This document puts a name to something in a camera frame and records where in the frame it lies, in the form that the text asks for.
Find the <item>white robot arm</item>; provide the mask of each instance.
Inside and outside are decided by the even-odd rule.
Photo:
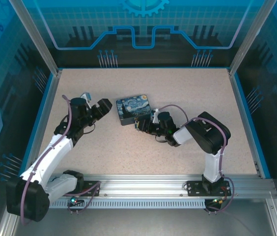
[[[22,214],[25,218],[40,221],[47,213],[50,203],[59,197],[83,190],[83,174],[65,171],[60,177],[48,182],[59,162],[75,146],[87,126],[92,126],[105,116],[112,107],[108,99],[98,101],[98,107],[89,105],[89,93],[70,101],[70,120],[61,121],[55,129],[47,148],[36,161],[19,177],[11,178],[6,184],[7,211]]]
[[[231,136],[230,131],[207,112],[201,113],[197,118],[190,120],[179,129],[173,123],[169,112],[158,113],[158,110],[155,111],[153,121],[141,120],[136,123],[136,129],[148,134],[164,136],[167,143],[174,147],[195,139],[205,152],[205,170],[202,182],[209,195],[214,185],[223,181],[220,174],[220,155],[222,147],[228,144],[228,139]]]

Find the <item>box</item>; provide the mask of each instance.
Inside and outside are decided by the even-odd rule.
[[[146,95],[116,101],[121,125],[134,124],[136,120],[151,118],[151,109]]]

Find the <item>table surface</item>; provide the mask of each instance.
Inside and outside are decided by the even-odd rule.
[[[146,94],[152,109],[167,104],[182,107],[190,118],[207,111],[226,125],[231,138],[222,168],[227,174],[255,174],[237,103],[226,69],[64,69],[55,94],[40,153],[54,129],[67,114],[69,99],[90,92],[91,105],[108,98],[111,111],[96,122],[96,129],[80,138],[60,162],[55,173],[75,170],[84,174],[202,174],[205,153],[192,140],[179,147],[157,143],[154,136],[137,132],[134,125],[121,126],[116,100]],[[183,113],[168,108],[177,126],[186,122]]]

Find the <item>black mounting plate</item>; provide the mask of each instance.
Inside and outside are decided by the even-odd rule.
[[[207,196],[214,196],[214,197],[224,197],[225,193],[221,189],[221,187],[229,187],[229,182],[224,180],[221,182],[218,187],[212,190],[211,194],[207,194],[205,189],[203,188],[203,184],[201,180],[198,181],[187,181],[184,185],[185,190],[188,192],[189,197],[207,197]],[[231,190],[227,190],[227,197],[231,196]]]
[[[95,181],[86,181],[86,180],[84,180],[83,190],[80,191],[80,192],[84,192],[85,190],[91,188],[96,183],[98,183],[98,181],[96,181],[96,180]],[[85,194],[81,195],[81,197],[91,197],[91,196],[93,196],[94,191],[96,191],[96,189],[98,189],[98,190],[95,193],[95,197],[98,197],[99,196],[99,191],[100,191],[100,185],[99,185],[99,188],[96,187],[96,188],[90,190],[88,193],[85,193]]]

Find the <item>cable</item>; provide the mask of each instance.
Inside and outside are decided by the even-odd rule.
[[[96,128],[96,125],[95,125],[95,124],[93,124],[92,126],[94,126],[94,128],[93,128],[91,131],[86,132],[86,133],[83,133],[83,134],[90,134],[91,132],[93,132],[93,131],[95,130],[95,128]]]
[[[67,105],[68,105],[68,108],[69,108],[69,121],[68,121],[68,125],[64,131],[64,133],[62,134],[62,136],[50,147],[48,148],[43,154],[42,156],[38,159],[37,163],[35,164],[34,168],[32,169],[29,177],[28,177],[28,180],[26,181],[26,184],[25,184],[25,187],[24,187],[24,190],[23,190],[23,193],[22,193],[22,198],[21,198],[21,223],[23,225],[27,225],[29,222],[25,222],[25,217],[24,217],[24,205],[25,205],[25,197],[26,197],[26,193],[27,193],[27,190],[28,190],[28,186],[29,186],[29,183],[32,179],[32,177],[34,176],[35,174],[35,171],[37,170],[39,164],[42,162],[42,160],[46,157],[46,155],[52,150],[55,148],[55,146],[61,142],[61,140],[65,137],[65,135],[67,134],[67,132],[69,131],[70,129],[70,126],[71,126],[71,122],[72,122],[72,110],[71,110],[71,106],[70,106],[70,100],[65,96],[65,95],[62,95],[62,98],[64,98],[64,100],[66,100],[67,102]]]
[[[209,206],[209,208],[214,209],[214,210],[216,210],[216,211],[220,211],[218,208],[215,208],[215,207],[212,207],[212,206]],[[256,236],[256,234],[255,234],[252,230],[250,230],[249,227],[248,227],[245,223],[243,223],[238,217],[236,217],[235,214],[229,213],[229,212],[227,212],[227,211],[224,211],[224,213],[227,214],[227,215],[232,216],[233,218],[235,218],[235,219],[236,219],[239,223],[241,223],[242,226],[245,227],[253,236]]]
[[[77,214],[78,214],[79,212],[81,212],[81,211],[83,211],[83,210],[85,210],[86,208],[89,207],[90,203],[93,201],[93,199],[94,199],[94,197],[95,197],[95,195],[96,195],[96,192],[97,192],[98,189],[99,189],[100,184],[101,184],[101,181],[98,181],[98,182],[97,182],[96,184],[94,184],[91,188],[85,190],[85,191],[82,192],[82,193],[65,194],[65,196],[83,195],[83,194],[88,193],[89,191],[93,190],[95,187],[97,187],[96,190],[94,191],[93,195],[91,196],[91,199],[90,199],[89,202],[85,205],[85,207],[84,207],[83,209],[81,209],[81,210],[76,210],[76,213],[77,213]]]
[[[157,140],[157,135],[155,135],[155,140],[156,140],[158,143],[167,143],[166,140]]]
[[[226,145],[227,145],[227,138],[226,138],[226,135],[223,132],[223,130],[214,122],[212,122],[208,119],[202,118],[202,117],[195,117],[195,118],[191,119],[190,121],[195,121],[195,120],[202,120],[204,122],[210,123],[212,126],[216,127],[220,131],[220,133],[222,134],[222,137],[223,137],[223,146],[221,148],[220,160],[219,160],[219,174],[222,178],[229,180],[231,182],[231,186],[232,186],[232,195],[231,195],[231,198],[230,198],[228,204],[223,209],[218,210],[218,212],[223,212],[230,206],[230,204],[234,198],[234,195],[235,195],[235,185],[234,185],[232,179],[229,177],[225,177],[225,175],[222,173],[222,156],[223,156],[223,151],[225,150]]]
[[[221,187],[221,189],[225,192],[225,200],[227,200],[227,189],[225,187]]]
[[[59,178],[59,177],[54,177],[52,180],[51,180],[51,182],[53,182],[55,179],[57,179],[57,178]]]
[[[166,106],[164,106],[162,108],[159,108],[158,110],[161,111],[161,110],[165,109],[166,107],[176,107],[176,108],[179,108],[183,112],[183,114],[186,116],[186,119],[187,119],[187,122],[188,122],[189,118],[188,118],[187,113],[181,107],[179,107],[178,105],[169,104],[169,105],[166,105]]]
[[[186,185],[187,185],[187,184],[188,184],[188,183],[183,184],[183,189],[186,190],[186,191],[187,191],[187,189],[186,189]]]

